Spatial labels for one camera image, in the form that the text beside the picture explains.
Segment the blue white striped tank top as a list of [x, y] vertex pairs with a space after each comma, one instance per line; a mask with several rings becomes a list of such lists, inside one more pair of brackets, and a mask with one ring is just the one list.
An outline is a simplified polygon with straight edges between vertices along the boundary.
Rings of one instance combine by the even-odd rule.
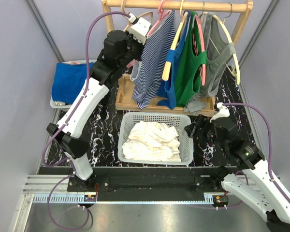
[[161, 22], [146, 40], [141, 61], [134, 63], [130, 80], [134, 83], [132, 99], [145, 109], [162, 82], [166, 57], [175, 37], [175, 10]]

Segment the grey plastic laundry basket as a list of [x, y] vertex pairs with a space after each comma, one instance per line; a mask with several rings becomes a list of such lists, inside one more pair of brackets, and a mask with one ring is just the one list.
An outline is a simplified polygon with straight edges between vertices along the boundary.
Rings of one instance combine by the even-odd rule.
[[193, 160], [193, 139], [185, 126], [186, 115], [126, 113], [121, 122], [118, 158], [122, 162], [155, 165], [189, 165]]

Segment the wooden clothes rack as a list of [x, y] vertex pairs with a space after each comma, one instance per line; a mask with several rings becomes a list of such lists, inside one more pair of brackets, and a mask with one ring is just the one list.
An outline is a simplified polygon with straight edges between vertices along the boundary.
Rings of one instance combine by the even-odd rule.
[[[121, 7], [124, 0], [102, 0], [102, 9], [104, 13], [112, 13], [112, 7]], [[205, 3], [203, 4], [201, 0], [198, 1], [184, 1], [182, 5], [182, 10], [195, 10], [195, 11], [205, 11], [205, 12], [224, 12], [224, 13], [239, 13], [239, 17], [235, 28], [232, 32], [232, 36], [227, 36], [230, 38], [234, 45], [237, 44], [242, 31], [246, 25], [249, 15], [253, 9], [253, 0], [246, 0], [245, 3]], [[158, 9], [161, 0], [128, 0], [123, 4], [128, 8], [145, 8], [145, 9]], [[167, 0], [163, 5], [162, 9], [167, 10], [179, 10], [181, 6], [181, 1]], [[107, 31], [114, 30], [113, 18], [111, 15], [105, 17]], [[132, 92], [134, 88], [134, 83], [130, 80], [130, 75], [123, 74], [123, 77], [119, 79], [119, 89], [116, 98], [116, 109], [117, 110], [129, 110], [129, 111], [142, 111], [137, 107], [137, 104], [132, 100]], [[154, 97], [150, 100], [149, 106], [146, 107], [143, 112], [156, 112], [156, 113], [173, 113], [173, 114], [186, 114], [192, 115], [189, 112], [184, 112], [184, 108], [176, 107], [170, 110], [166, 106], [157, 106], [159, 101], [163, 100], [162, 97]], [[205, 109], [202, 109], [199, 113], [204, 116], [213, 116], [215, 113], [215, 97], [202, 98], [202, 102], [206, 103]]]

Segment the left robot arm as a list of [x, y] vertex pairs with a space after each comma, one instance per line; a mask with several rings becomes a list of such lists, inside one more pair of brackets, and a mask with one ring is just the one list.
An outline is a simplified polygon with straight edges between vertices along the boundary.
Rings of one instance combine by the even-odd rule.
[[72, 163], [73, 177], [83, 191], [90, 191], [95, 185], [94, 171], [87, 158], [89, 143], [81, 139], [83, 128], [127, 65], [140, 59], [146, 39], [146, 33], [131, 29], [109, 32], [75, 101], [57, 124], [50, 123], [46, 128]]

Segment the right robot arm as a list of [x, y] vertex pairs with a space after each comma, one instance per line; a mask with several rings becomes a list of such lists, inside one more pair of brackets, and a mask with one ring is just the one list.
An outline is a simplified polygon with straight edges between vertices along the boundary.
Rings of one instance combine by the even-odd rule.
[[202, 115], [185, 126], [188, 136], [211, 142], [227, 159], [235, 162], [259, 192], [242, 183], [230, 169], [220, 166], [197, 189], [229, 192], [257, 212], [272, 232], [290, 232], [290, 193], [269, 167], [269, 160], [250, 141], [240, 137], [237, 125], [228, 117], [210, 119]]

